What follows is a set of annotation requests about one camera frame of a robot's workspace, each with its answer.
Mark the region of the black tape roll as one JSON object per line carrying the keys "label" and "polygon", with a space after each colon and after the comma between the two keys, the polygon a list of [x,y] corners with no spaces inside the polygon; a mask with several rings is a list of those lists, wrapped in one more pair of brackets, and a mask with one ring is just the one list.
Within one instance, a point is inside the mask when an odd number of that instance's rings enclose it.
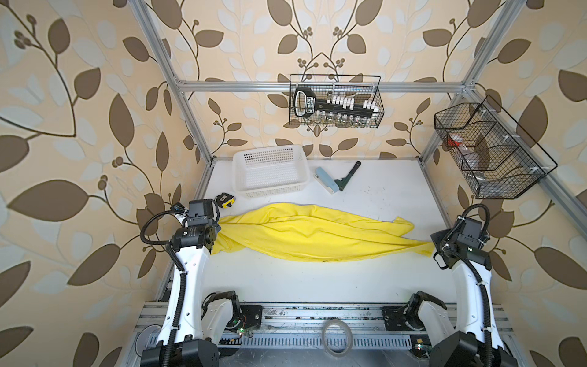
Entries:
{"label": "black tape roll", "polygon": [[148,325],[142,331],[140,331],[135,339],[135,354],[138,357],[142,357],[145,350],[156,347],[160,332],[161,326],[157,324]]}

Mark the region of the black socket set rail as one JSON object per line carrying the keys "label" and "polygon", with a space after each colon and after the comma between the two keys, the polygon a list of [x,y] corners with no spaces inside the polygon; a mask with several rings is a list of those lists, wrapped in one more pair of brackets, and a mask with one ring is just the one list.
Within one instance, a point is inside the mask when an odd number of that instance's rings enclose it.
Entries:
{"label": "black socket set rail", "polygon": [[308,119],[323,114],[374,119],[385,113],[378,91],[360,86],[298,86],[290,92],[289,108],[296,117]]}

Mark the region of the white plastic basket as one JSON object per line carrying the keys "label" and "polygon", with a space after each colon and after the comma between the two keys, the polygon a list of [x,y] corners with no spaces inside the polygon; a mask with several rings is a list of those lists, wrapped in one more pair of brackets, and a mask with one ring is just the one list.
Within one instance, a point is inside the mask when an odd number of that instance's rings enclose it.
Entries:
{"label": "white plastic basket", "polygon": [[249,199],[302,191],[310,179],[299,145],[240,151],[232,159],[232,188]]}

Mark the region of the clear tape roll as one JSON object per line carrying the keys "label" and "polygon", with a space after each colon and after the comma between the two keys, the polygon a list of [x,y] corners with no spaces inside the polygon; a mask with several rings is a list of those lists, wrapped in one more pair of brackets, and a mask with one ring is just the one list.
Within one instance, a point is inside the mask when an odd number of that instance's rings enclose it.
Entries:
{"label": "clear tape roll", "polygon": [[332,357],[347,356],[353,348],[354,336],[350,327],[338,319],[325,322],[321,331],[322,347]]}

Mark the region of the green pipe wrench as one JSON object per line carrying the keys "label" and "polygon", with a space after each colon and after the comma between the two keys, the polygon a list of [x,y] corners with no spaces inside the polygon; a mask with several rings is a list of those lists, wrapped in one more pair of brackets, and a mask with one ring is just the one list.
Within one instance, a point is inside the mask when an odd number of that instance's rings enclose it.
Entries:
{"label": "green pipe wrench", "polygon": [[356,171],[360,168],[361,164],[362,163],[360,161],[357,161],[353,165],[353,168],[350,170],[350,172],[345,177],[335,180],[335,183],[337,184],[339,191],[345,190],[346,186],[348,185],[348,183],[350,182],[351,178],[356,173]]}

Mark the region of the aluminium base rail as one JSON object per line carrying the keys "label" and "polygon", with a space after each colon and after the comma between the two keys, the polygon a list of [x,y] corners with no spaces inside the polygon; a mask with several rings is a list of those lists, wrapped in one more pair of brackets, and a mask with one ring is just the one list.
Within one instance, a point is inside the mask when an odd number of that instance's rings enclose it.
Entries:
{"label": "aluminium base rail", "polygon": [[402,304],[241,303],[241,309],[244,324],[223,333],[223,348],[318,348],[329,320],[348,325],[356,350],[407,350],[426,339],[426,330],[401,318]]}

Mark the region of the yellow trousers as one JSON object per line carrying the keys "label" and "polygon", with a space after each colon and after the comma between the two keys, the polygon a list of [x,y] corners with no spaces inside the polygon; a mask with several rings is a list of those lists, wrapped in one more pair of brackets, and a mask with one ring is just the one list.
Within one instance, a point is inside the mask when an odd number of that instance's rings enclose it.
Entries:
{"label": "yellow trousers", "polygon": [[408,238],[414,225],[400,217],[373,220],[317,205],[274,203],[224,217],[212,253],[251,249],[287,261],[362,261],[402,252],[431,257],[430,241]]}

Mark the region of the yellow black tape measure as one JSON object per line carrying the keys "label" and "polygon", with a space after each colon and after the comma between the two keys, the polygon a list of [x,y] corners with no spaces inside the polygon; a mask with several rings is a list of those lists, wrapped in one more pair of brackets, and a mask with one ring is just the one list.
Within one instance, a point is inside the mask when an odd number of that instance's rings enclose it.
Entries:
{"label": "yellow black tape measure", "polygon": [[235,197],[232,194],[221,193],[215,197],[214,201],[218,207],[226,209],[235,204]]}

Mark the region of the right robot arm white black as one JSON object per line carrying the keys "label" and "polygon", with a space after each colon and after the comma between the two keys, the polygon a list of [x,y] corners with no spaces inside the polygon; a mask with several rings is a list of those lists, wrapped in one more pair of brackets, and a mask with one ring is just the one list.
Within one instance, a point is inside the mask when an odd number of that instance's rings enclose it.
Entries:
{"label": "right robot arm white black", "polygon": [[498,333],[492,306],[492,262],[484,246],[489,241],[491,211],[473,204],[450,229],[432,234],[434,258],[449,270],[456,287],[456,322],[447,305],[424,291],[411,295],[401,307],[383,307],[388,331],[425,332],[429,340],[413,348],[431,366],[517,366],[518,361]]}

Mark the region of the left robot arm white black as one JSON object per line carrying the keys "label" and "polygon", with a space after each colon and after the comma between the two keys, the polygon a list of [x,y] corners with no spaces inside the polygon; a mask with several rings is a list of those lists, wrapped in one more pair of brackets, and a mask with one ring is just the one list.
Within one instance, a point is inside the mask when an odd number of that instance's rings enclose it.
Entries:
{"label": "left robot arm white black", "polygon": [[160,241],[174,264],[168,310],[157,342],[142,352],[142,366],[218,366],[224,333],[244,336],[261,326],[263,308],[242,306],[234,291],[203,294],[203,279],[213,245],[221,230],[220,208],[214,200],[192,200],[153,215],[141,226],[140,238],[152,223],[171,215],[180,223],[168,241]]}

